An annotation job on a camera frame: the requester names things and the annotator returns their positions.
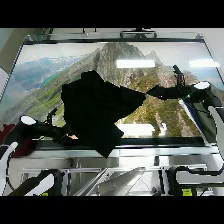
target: red object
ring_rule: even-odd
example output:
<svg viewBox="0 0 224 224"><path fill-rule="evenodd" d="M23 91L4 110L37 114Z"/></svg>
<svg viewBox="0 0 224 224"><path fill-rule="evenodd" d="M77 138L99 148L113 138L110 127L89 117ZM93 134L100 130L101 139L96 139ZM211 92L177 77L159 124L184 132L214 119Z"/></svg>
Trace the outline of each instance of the red object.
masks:
<svg viewBox="0 0 224 224"><path fill-rule="evenodd" d="M0 131L0 145L3 143L5 137L8 135L8 133L14 126L15 126L14 124L3 125L4 130ZM31 138L25 139L22 144L18 145L12 158L18 158L18 157L30 155L35 150L36 145L37 145L37 142L33 141Z"/></svg>

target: black fabric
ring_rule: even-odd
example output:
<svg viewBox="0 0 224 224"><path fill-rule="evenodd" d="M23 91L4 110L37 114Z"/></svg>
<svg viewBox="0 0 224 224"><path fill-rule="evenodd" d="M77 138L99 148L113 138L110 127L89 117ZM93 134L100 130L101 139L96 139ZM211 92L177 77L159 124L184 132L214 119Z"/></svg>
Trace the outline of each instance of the black fabric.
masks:
<svg viewBox="0 0 224 224"><path fill-rule="evenodd" d="M61 99L73 133L107 158L124 134L114 123L141 106L145 94L104 82L96 71L89 71L63 85Z"/></svg>

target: sky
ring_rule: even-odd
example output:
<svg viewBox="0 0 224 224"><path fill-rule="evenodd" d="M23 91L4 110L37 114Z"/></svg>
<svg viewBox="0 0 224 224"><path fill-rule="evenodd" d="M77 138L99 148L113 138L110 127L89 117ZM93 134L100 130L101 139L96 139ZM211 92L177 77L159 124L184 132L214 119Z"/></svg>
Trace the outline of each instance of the sky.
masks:
<svg viewBox="0 0 224 224"><path fill-rule="evenodd" d="M91 53L97 48L102 49L105 43L59 43L25 45L18 58L17 65L43 57L57 58L67 56L80 56ZM211 58L203 43L194 42L131 42L144 54L150 54L154 50L163 64L177 65L180 70L187 70L198 77L200 81L216 82L218 88L224 89L220 82L216 68L192 68L189 62L192 60Z"/></svg>

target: mountain image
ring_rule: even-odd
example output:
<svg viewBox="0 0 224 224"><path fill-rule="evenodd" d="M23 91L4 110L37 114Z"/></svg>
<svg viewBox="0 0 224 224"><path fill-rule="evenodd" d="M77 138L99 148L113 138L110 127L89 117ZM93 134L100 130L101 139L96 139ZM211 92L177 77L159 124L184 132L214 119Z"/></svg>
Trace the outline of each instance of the mountain image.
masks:
<svg viewBox="0 0 224 224"><path fill-rule="evenodd" d="M118 59L152 59L155 61L155 67L117 68L116 61ZM97 48L91 54L79 59L72 58L70 62L73 62L71 64L69 64L70 62L65 64L68 66L62 65L60 62L55 63L58 64L57 69L61 69L55 76L46 75L53 73L55 68L48 66L49 59L43 60L46 60L44 69L48 69L48 73L44 73L45 77L41 76L41 71L34 68L34 76L30 74L24 75L24 73L22 76L21 73L24 69L18 66L16 70L18 73L17 80L19 80L21 85L26 86L28 90L36 89L31 91L29 95L24 96L13 107L4 111L1 116L1 124L16 123L23 114L44 121L48 112L57 107L58 110L53 118L53 124L63 126L65 121L63 119L64 105L61 100L61 87L63 84L79 79L83 72L89 70L96 70L105 81L140 92L147 92L155 85L171 87L176 84L173 68L164 65L155 51L151 51L148 55L143 55L137 47L125 42L105 43L102 49ZM186 84L198 82L197 77L189 71L183 71L183 73ZM178 99L162 101L155 97L147 96L142 106L117 123L151 124L155 128L153 137L160 136L164 124L167 128L166 137L200 136L200 132L189 119Z"/></svg>

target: black cloth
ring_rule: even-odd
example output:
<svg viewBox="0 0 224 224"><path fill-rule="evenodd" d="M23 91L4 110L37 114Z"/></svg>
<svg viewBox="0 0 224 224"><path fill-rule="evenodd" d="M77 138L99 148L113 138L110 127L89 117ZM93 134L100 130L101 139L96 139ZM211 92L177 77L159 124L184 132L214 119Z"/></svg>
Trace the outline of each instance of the black cloth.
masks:
<svg viewBox="0 0 224 224"><path fill-rule="evenodd" d="M124 134L114 123L142 105L145 94L104 82L96 71L89 71L64 84L61 99L73 133L107 158Z"/></svg>

